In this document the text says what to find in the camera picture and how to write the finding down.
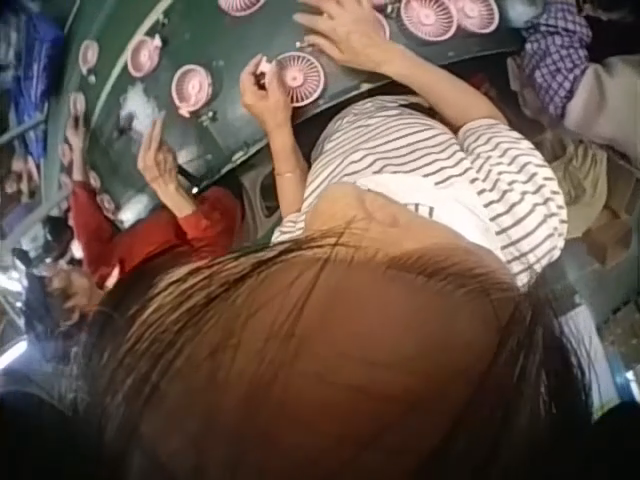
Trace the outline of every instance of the plaid shirt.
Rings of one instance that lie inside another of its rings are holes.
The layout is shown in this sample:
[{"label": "plaid shirt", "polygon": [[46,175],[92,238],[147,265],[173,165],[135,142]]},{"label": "plaid shirt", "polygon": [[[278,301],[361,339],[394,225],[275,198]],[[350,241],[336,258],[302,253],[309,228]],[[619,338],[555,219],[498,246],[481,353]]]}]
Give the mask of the plaid shirt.
[{"label": "plaid shirt", "polygon": [[591,29],[574,0],[547,0],[542,14],[523,30],[524,74],[540,102],[562,120],[587,67]]}]

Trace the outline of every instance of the red sleeve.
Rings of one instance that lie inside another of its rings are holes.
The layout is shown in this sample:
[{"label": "red sleeve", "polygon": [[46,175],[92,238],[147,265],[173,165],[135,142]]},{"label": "red sleeve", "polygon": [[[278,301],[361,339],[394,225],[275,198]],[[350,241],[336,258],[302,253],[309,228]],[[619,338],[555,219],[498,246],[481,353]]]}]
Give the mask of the red sleeve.
[{"label": "red sleeve", "polygon": [[198,199],[198,209],[178,219],[195,249],[211,255],[229,253],[240,229],[242,207],[224,188],[213,187]]},{"label": "red sleeve", "polygon": [[84,264],[92,275],[110,261],[111,241],[115,232],[96,201],[91,186],[74,182],[71,191],[71,221],[76,239],[82,247]]}]

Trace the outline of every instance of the pink plastic part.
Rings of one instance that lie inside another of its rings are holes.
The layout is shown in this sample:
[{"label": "pink plastic part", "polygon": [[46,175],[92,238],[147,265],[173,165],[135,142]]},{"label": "pink plastic part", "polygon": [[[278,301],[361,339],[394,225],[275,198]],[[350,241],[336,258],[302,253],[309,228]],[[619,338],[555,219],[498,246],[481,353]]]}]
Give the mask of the pink plastic part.
[{"label": "pink plastic part", "polygon": [[294,107],[304,107],[320,97],[326,81],[322,65],[315,58],[306,53],[291,52],[276,60]]},{"label": "pink plastic part", "polygon": [[204,107],[212,93],[211,74],[198,65],[185,65],[173,77],[171,96],[182,116]]},{"label": "pink plastic part", "polygon": [[78,54],[78,65],[83,75],[86,75],[98,63],[100,56],[100,45],[95,40],[85,40],[80,45]]},{"label": "pink plastic part", "polygon": [[402,0],[400,16],[411,33],[430,42],[451,38],[458,27],[448,0]]},{"label": "pink plastic part", "polygon": [[58,156],[65,167],[69,167],[71,165],[71,147],[69,145],[66,143],[58,145]]},{"label": "pink plastic part", "polygon": [[160,62],[160,49],[162,41],[160,37],[140,37],[129,47],[127,55],[127,67],[129,73],[135,78],[149,75]]},{"label": "pink plastic part", "polygon": [[69,177],[65,172],[60,173],[60,186],[65,190],[71,190],[73,187],[71,177]]},{"label": "pink plastic part", "polygon": [[105,216],[111,219],[115,218],[116,204],[113,202],[112,198],[108,194],[101,193],[96,197],[96,201],[98,202],[98,205],[100,205],[100,208],[102,209],[102,213],[104,213]]},{"label": "pink plastic part", "polygon": [[234,17],[251,15],[258,10],[266,0],[218,0],[222,10]]},{"label": "pink plastic part", "polygon": [[87,111],[87,99],[82,92],[73,92],[69,95],[69,111],[71,115],[81,117]]},{"label": "pink plastic part", "polygon": [[382,15],[380,15],[379,13],[376,13],[376,15],[378,16],[378,19],[380,20],[380,23],[382,24],[382,28],[384,30],[384,36],[387,40],[389,40],[389,38],[391,37],[391,30],[389,29],[389,23],[387,22],[387,19],[384,18]]},{"label": "pink plastic part", "polygon": [[102,187],[102,181],[96,172],[93,170],[89,170],[89,184],[93,187],[94,190],[100,190]]},{"label": "pink plastic part", "polygon": [[493,0],[454,0],[458,25],[474,33],[491,33],[498,28],[500,11]]}]

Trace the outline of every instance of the white t-shirt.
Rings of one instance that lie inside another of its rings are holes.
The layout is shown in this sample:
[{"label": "white t-shirt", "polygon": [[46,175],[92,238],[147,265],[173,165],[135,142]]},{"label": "white t-shirt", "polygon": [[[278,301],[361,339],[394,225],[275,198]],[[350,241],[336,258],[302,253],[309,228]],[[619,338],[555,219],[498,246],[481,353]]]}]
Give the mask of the white t-shirt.
[{"label": "white t-shirt", "polygon": [[[493,229],[493,236],[476,243],[495,241],[498,248],[487,248],[496,251],[519,285],[528,285],[564,247],[567,212],[553,171],[508,126],[478,120],[456,138],[439,122],[403,107],[416,102],[423,103],[412,96],[377,97],[338,115],[312,154],[301,211],[283,220],[273,242],[303,234],[306,213],[327,186],[353,183],[436,221],[462,218],[466,214],[456,213],[453,205],[464,204],[467,213],[481,217],[478,228]],[[413,182],[409,195],[402,188],[408,176],[426,179],[428,185],[420,192]],[[465,200],[451,202],[447,194]],[[451,221],[443,223],[458,230]]]}]

